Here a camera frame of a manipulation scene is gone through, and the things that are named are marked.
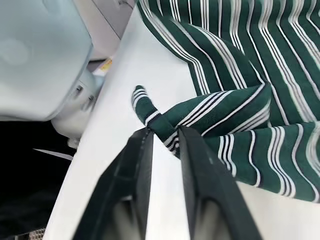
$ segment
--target green fabric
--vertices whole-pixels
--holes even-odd
[[[177,157],[196,129],[239,181],[319,202],[320,1],[140,0],[153,35],[188,63],[198,97],[161,114],[137,86],[139,119]]]

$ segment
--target white plastic part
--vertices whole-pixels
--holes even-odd
[[[91,49],[72,0],[1,0],[0,121],[52,119]]]
[[[55,130],[71,139],[79,139],[84,132],[102,83],[91,72],[83,71],[77,87],[58,115],[51,120]]]

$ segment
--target metal grate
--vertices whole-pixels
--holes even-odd
[[[29,233],[29,240],[42,240],[45,235],[45,228],[35,230]]]

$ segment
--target white surface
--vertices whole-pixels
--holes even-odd
[[[93,43],[91,60],[113,57],[120,39],[92,0],[73,0],[88,29]]]
[[[99,176],[133,131],[143,126],[130,105],[135,85],[145,86],[161,112],[195,96],[187,64],[153,37],[137,9],[106,81],[62,185],[44,240],[72,239]],[[182,219],[186,214],[183,196],[178,191],[182,187],[178,165],[155,138],[148,240],[188,239]],[[239,185],[264,239],[319,239],[320,205]]]
[[[151,35],[135,10],[61,187],[46,228],[45,240],[72,239],[100,175],[125,146],[132,133],[143,127],[131,107],[131,94],[138,84],[146,87],[154,104],[163,112],[177,102],[186,101],[196,95],[188,66]],[[154,163],[161,163],[163,158],[173,157],[162,144],[156,144],[157,141],[155,141],[155,152],[163,154],[155,154]],[[185,240],[187,238],[184,238],[185,234],[181,229],[186,230],[186,225],[173,228],[170,225],[172,222],[169,221],[170,218],[177,219],[179,213],[181,215],[185,211],[181,201],[182,196],[176,196],[176,189],[180,188],[179,172],[176,173],[176,178],[177,180],[156,181],[157,184],[162,184],[158,192],[162,196],[159,201],[163,200],[160,210],[163,217],[168,219],[162,220],[163,228],[176,230],[175,233],[163,231],[162,236],[165,238],[162,239],[181,235],[180,239]],[[164,204],[171,203],[171,199],[176,199],[176,204]],[[158,208],[158,204],[151,202],[149,208],[151,214],[154,212],[154,215],[157,215],[159,212],[153,208]],[[151,237],[152,233],[148,231],[148,236]]]

